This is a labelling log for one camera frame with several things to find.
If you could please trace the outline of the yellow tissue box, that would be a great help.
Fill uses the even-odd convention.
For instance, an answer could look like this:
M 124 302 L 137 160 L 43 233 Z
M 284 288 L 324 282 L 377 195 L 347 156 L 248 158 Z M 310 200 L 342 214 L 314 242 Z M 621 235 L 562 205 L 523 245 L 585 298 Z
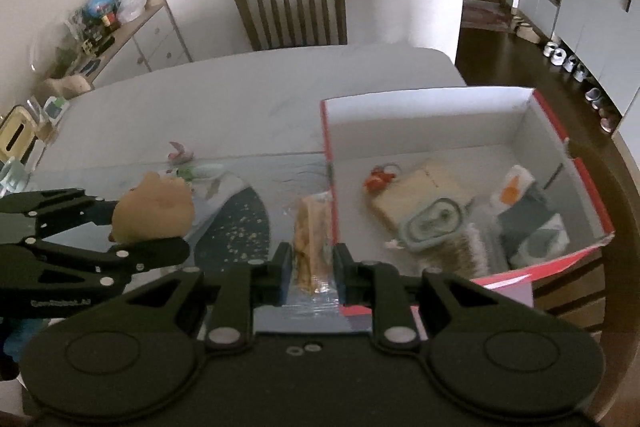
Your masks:
M 37 141 L 36 130 L 37 124 L 32 114 L 21 105 L 14 106 L 1 121 L 1 164 L 15 158 L 25 165 Z

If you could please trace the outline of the bagged toothpicks pack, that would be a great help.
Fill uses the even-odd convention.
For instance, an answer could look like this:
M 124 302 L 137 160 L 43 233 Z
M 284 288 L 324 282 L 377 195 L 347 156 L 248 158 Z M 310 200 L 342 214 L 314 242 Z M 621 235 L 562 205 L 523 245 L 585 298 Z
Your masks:
M 288 304 L 303 317 L 337 314 L 332 267 L 332 195 L 329 191 L 296 199 L 293 218 L 292 296 Z

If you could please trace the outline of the yellow plush toy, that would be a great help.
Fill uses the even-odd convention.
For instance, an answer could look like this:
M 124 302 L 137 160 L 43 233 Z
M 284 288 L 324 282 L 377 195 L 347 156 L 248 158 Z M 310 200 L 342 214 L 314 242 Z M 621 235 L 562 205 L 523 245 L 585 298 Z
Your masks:
M 120 245 L 184 237 L 195 217 L 189 184 L 175 176 L 145 173 L 117 202 L 110 241 Z

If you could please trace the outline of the brown wooden slatted chair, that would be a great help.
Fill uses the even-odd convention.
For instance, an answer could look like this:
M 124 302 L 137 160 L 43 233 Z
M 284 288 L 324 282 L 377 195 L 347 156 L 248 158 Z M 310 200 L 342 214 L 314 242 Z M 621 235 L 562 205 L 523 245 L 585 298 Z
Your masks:
M 234 0 L 255 51 L 348 43 L 346 0 Z

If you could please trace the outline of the white plastic bag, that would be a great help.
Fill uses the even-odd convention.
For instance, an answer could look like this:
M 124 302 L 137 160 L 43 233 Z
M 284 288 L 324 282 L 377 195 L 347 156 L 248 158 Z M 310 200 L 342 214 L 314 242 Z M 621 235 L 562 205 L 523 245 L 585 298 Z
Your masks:
M 148 0 L 117 0 L 116 16 L 121 24 L 130 23 L 145 11 Z

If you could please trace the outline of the red white small tube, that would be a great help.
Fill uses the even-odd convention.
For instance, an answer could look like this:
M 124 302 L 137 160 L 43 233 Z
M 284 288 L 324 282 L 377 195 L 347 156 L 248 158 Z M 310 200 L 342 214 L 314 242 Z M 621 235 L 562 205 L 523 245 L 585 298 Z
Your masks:
M 192 150 L 189 150 L 180 142 L 170 141 L 169 144 L 172 147 L 172 151 L 167 155 L 167 160 L 170 165 L 184 165 L 194 159 Z

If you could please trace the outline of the cotton swabs bag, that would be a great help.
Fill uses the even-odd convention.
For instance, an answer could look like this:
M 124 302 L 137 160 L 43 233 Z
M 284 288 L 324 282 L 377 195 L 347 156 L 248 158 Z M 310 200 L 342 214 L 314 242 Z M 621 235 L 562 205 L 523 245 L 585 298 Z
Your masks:
M 489 257 L 480 230 L 470 223 L 463 231 L 420 254 L 420 271 L 454 273 L 468 280 L 490 274 Z

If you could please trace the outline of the white shoe pair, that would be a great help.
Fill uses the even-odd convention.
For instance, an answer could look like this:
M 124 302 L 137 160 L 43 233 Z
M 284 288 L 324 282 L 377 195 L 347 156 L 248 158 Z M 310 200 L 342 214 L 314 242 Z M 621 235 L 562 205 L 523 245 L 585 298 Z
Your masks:
M 549 40 L 542 49 L 542 55 L 548 58 L 553 66 L 562 66 L 567 58 L 566 49 L 559 43 Z

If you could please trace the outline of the patterned door mat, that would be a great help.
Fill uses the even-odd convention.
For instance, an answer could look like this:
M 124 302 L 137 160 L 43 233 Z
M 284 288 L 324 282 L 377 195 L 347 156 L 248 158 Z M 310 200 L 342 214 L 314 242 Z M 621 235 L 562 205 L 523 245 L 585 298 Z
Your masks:
M 482 0 L 463 0 L 462 29 L 481 29 L 513 32 L 523 20 L 499 3 Z

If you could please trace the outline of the green white glue stick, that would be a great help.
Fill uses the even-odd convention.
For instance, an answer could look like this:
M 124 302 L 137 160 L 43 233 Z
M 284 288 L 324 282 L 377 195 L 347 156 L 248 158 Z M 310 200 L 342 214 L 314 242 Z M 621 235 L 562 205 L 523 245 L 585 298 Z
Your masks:
M 205 164 L 184 164 L 172 170 L 171 173 L 177 178 L 186 182 L 200 180 L 215 180 L 226 172 L 226 167 L 216 162 L 206 162 Z

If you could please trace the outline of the pale green mug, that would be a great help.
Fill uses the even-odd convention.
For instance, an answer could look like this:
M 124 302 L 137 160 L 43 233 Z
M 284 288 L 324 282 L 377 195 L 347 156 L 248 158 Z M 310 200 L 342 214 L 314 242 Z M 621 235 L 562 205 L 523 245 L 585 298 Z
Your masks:
M 29 173 L 16 157 L 11 157 L 1 168 L 1 196 L 23 192 L 28 184 Z

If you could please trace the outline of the brown chair beside box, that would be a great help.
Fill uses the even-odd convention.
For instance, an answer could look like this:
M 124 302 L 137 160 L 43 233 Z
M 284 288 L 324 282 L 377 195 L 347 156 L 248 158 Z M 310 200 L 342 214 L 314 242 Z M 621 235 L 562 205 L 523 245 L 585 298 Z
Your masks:
M 614 225 L 608 245 L 566 271 L 534 284 L 538 309 L 585 329 L 605 355 L 605 372 L 589 413 L 602 421 L 620 399 L 639 353 L 639 194 L 614 145 L 601 150 L 570 140 Z

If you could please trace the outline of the red charm keychain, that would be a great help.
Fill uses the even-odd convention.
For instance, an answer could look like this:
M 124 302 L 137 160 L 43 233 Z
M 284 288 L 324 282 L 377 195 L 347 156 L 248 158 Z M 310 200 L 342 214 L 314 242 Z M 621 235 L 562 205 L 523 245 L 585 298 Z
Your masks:
M 377 165 L 371 169 L 367 179 L 363 181 L 363 191 L 367 194 L 378 194 L 398 179 L 401 168 L 393 162 Z

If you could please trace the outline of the white drawer sideboard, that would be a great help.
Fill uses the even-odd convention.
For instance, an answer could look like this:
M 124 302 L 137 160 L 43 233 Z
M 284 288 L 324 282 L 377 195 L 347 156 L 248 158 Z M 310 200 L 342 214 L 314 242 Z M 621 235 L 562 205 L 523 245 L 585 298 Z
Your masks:
M 99 56 L 86 56 L 62 79 L 40 80 L 34 93 L 64 98 L 88 93 L 148 72 L 192 63 L 167 0 L 148 0 L 145 11 L 110 35 L 111 45 Z

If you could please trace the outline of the white grey wipes packet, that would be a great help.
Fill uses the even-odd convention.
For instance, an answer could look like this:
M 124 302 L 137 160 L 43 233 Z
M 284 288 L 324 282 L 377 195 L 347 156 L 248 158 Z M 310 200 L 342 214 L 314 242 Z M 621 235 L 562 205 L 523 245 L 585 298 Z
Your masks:
M 514 165 L 489 197 L 489 212 L 510 269 L 524 269 L 562 257 L 568 237 L 561 215 L 534 176 Z

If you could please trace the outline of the red cardboard shoe box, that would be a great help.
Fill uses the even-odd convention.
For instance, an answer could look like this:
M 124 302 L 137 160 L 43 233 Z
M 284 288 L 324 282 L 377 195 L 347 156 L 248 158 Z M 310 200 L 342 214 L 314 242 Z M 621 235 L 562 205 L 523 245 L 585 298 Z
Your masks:
M 333 238 L 358 261 L 500 287 L 561 273 L 613 238 L 535 89 L 341 96 L 321 103 L 321 121 Z

